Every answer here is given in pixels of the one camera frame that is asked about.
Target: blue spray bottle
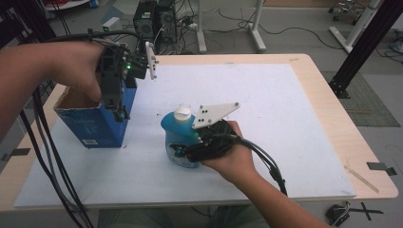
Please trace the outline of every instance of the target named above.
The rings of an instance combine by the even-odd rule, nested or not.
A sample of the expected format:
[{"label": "blue spray bottle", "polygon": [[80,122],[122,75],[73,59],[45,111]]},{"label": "blue spray bottle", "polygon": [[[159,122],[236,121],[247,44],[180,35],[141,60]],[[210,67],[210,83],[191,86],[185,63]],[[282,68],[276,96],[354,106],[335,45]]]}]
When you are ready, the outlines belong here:
[{"label": "blue spray bottle", "polygon": [[168,158],[174,163],[186,167],[196,168],[198,162],[190,162],[187,158],[175,157],[174,148],[171,144],[192,145],[198,143],[198,133],[192,128],[195,116],[191,114],[189,108],[179,107],[174,112],[168,113],[161,121],[161,127],[165,130],[165,148]]}]

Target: bottle cap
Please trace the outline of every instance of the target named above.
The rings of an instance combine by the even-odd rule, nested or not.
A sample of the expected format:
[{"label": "bottle cap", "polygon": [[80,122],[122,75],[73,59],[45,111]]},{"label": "bottle cap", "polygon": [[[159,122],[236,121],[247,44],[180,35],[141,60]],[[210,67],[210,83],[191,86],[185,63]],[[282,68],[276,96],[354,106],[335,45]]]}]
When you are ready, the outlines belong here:
[{"label": "bottle cap", "polygon": [[187,123],[191,116],[191,111],[187,107],[178,107],[174,112],[175,121],[178,124]]}]

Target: cardboard box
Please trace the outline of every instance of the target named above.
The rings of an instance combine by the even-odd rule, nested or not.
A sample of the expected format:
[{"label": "cardboard box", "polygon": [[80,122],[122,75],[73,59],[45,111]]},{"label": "cardboard box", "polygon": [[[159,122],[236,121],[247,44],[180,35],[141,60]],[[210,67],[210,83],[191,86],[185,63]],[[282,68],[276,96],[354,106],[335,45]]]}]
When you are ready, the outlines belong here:
[{"label": "cardboard box", "polygon": [[[136,88],[124,90],[123,102],[130,115]],[[87,95],[66,88],[53,108],[74,135],[87,148],[121,147],[127,120],[115,122],[113,113]]]}]

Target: black metal frame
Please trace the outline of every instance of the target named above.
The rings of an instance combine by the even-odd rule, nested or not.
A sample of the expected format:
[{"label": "black metal frame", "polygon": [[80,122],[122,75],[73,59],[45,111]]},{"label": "black metal frame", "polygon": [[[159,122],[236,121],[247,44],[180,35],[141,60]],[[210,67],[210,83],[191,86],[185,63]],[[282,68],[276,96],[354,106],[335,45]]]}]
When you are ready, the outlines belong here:
[{"label": "black metal frame", "polygon": [[349,98],[346,88],[376,46],[403,12],[402,0],[385,0],[329,86],[338,98]]}]

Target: white paper sheet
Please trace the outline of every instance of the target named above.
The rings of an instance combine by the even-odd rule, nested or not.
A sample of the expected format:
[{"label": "white paper sheet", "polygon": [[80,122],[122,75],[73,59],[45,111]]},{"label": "white paper sheet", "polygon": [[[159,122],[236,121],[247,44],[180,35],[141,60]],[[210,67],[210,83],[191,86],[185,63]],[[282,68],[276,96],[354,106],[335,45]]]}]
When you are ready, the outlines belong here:
[{"label": "white paper sheet", "polygon": [[[295,200],[348,199],[355,191],[289,65],[158,66],[158,78],[138,80],[122,148],[86,149],[61,120],[52,128],[76,190],[86,205],[236,202],[246,197],[207,167],[187,169],[164,151],[165,114],[178,106],[240,103],[226,120],[266,150]],[[259,172],[275,186],[255,156]],[[38,161],[16,207],[60,205]]]}]

